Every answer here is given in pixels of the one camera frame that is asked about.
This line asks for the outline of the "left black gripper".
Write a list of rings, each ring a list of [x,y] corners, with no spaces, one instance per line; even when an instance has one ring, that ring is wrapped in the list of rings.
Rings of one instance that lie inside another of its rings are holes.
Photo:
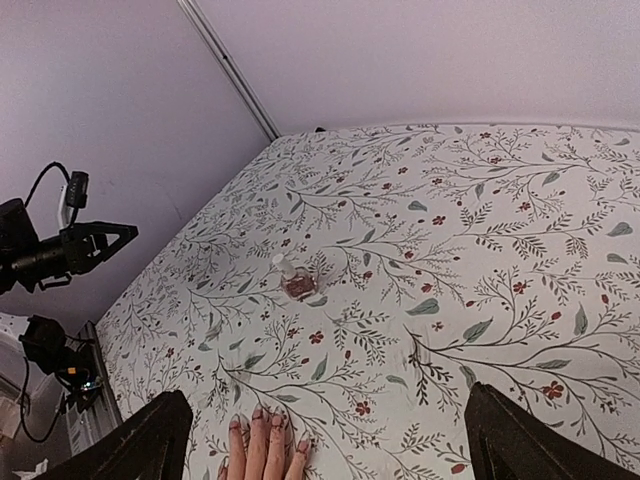
[[[40,240],[20,198],[1,205],[1,294],[20,284],[37,288],[67,286],[74,275],[91,272],[138,236],[133,225],[75,223]]]

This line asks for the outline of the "glitter nail polish bottle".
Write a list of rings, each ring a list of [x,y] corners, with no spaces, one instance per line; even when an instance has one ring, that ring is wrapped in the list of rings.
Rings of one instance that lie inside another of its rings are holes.
[[[303,301],[318,293],[314,276],[304,267],[296,268],[293,275],[282,273],[280,285],[295,301]]]

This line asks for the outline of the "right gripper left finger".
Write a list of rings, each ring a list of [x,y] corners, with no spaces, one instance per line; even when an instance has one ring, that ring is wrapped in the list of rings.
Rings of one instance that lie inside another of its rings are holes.
[[[165,391],[98,443],[39,477],[181,479],[192,421],[193,412],[182,391]]]

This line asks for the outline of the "left aluminium frame post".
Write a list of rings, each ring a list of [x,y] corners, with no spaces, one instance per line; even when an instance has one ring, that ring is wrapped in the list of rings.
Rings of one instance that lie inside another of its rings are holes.
[[[197,1],[178,0],[177,4],[196,30],[198,36],[220,66],[225,77],[265,137],[273,142],[281,136],[275,122],[262,105],[254,89],[225,46]]]

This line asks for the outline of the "white nail polish cap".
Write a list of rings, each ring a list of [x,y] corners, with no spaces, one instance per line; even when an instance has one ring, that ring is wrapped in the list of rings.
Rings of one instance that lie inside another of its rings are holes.
[[[272,263],[284,278],[291,279],[296,276],[296,268],[283,254],[275,255]]]

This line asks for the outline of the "person's bare hand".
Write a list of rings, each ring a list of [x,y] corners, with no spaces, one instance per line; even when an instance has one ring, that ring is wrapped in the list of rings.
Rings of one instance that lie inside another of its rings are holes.
[[[282,412],[269,414],[258,404],[249,419],[248,443],[243,426],[246,418],[234,414],[228,425],[229,453],[218,467],[217,479],[287,479],[305,478],[313,441],[304,433],[296,445],[287,446],[288,417]]]

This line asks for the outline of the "crumpled white tissue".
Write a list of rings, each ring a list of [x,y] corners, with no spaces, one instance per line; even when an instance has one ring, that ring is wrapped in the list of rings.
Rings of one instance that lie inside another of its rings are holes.
[[[12,474],[19,480],[34,480],[47,472],[48,464],[49,460],[45,458],[41,462],[37,463],[31,470],[14,470]]]

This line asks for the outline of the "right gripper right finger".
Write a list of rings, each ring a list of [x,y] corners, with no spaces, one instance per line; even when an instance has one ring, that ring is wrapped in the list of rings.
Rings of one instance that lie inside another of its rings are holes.
[[[464,411],[477,479],[637,479],[556,433],[493,386],[475,383]]]

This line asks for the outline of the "floral patterned table mat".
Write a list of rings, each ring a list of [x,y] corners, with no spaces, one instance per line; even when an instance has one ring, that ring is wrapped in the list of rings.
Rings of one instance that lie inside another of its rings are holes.
[[[306,268],[292,300],[272,263]],[[639,135],[414,124],[276,140],[97,326],[123,416],[180,390],[184,475],[234,414],[308,433],[310,479],[469,479],[488,383],[639,468]]]

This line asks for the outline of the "slotted metal front rail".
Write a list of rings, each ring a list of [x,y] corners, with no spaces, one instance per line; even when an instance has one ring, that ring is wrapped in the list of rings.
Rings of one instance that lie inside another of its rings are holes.
[[[109,384],[96,325],[88,321],[79,331],[77,350],[91,367],[91,380],[68,398],[65,415],[71,455],[96,444],[122,423],[122,415]]]

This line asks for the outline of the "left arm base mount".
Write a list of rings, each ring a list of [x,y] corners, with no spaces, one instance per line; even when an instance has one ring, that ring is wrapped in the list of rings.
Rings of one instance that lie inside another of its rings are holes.
[[[27,322],[26,331],[18,336],[26,359],[45,375],[53,375],[69,396],[79,393],[92,377],[88,361],[77,350],[80,339],[67,335],[53,319],[34,315]]]

